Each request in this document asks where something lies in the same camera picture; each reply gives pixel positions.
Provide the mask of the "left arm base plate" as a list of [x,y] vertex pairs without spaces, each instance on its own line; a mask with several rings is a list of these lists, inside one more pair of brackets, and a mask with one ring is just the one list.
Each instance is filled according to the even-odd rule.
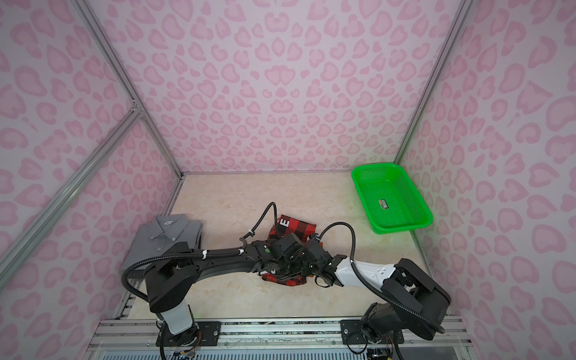
[[172,334],[167,325],[161,324],[155,345],[157,347],[215,347],[221,333],[221,322],[195,322],[180,334]]

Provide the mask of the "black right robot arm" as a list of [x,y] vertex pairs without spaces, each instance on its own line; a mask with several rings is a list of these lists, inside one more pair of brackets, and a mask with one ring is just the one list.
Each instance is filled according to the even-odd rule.
[[383,300],[371,304],[361,317],[361,333],[368,342],[375,344],[405,329],[426,341],[445,332],[442,323],[451,298],[412,260],[379,265],[331,256],[322,247],[301,255],[304,274],[329,286],[365,288]]

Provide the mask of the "red black plaid shirt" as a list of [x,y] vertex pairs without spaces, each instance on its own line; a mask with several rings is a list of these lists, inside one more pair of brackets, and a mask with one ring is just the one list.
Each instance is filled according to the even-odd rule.
[[[270,229],[268,240],[280,239],[285,235],[294,233],[301,242],[305,243],[309,237],[316,232],[317,227],[316,224],[307,223],[284,214],[277,219],[277,222],[278,228],[273,226]],[[279,280],[278,277],[273,274],[262,274],[261,279],[288,287],[297,287],[307,283],[307,278],[301,275],[287,280]]]

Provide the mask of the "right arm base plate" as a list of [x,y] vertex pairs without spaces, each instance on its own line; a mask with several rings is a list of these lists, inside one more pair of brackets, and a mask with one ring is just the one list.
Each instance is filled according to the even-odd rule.
[[343,319],[340,322],[340,333],[345,345],[393,345],[404,344],[402,333],[384,332],[360,319]]

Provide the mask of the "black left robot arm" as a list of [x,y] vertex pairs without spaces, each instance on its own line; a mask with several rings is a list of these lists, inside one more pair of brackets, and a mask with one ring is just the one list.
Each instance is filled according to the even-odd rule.
[[230,273],[266,272],[292,280],[306,277],[312,268],[302,242],[292,236],[220,250],[194,250],[178,243],[146,268],[146,301],[167,331],[180,335],[194,327],[185,297],[195,283]]

